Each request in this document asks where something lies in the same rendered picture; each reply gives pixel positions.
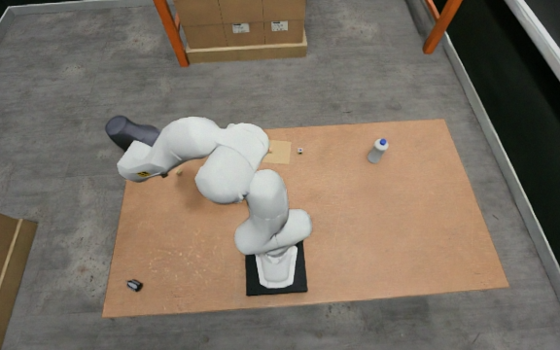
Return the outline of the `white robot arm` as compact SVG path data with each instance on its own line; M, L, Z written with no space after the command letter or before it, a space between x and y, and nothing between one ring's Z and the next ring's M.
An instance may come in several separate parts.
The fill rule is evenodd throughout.
M227 128L220 129L206 118L189 117L160 131L118 115L108 121L105 131L126 152L117 163L119 173L134 183L210 156L195 176L197 188L218 204L246 199L251 217L237 228L235 245L244 255L256 255L262 285L284 288L293 284L295 242L310 235L312 221L304 210L289 209L287 189L277 172L256 172L270 146L262 129L250 123L230 123Z

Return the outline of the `beige flat mat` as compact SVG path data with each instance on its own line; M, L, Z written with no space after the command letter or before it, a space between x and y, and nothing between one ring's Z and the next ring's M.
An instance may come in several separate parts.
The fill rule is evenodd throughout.
M272 154L267 154L262 162L289 164L291 143L286 141L269 140Z

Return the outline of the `small bottle with blue cap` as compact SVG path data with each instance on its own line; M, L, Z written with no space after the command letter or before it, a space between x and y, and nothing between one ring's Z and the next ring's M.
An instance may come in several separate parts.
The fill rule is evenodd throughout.
M379 159L383 156L387 148L388 143L386 139L376 140L367 156L368 161L371 163L378 163Z

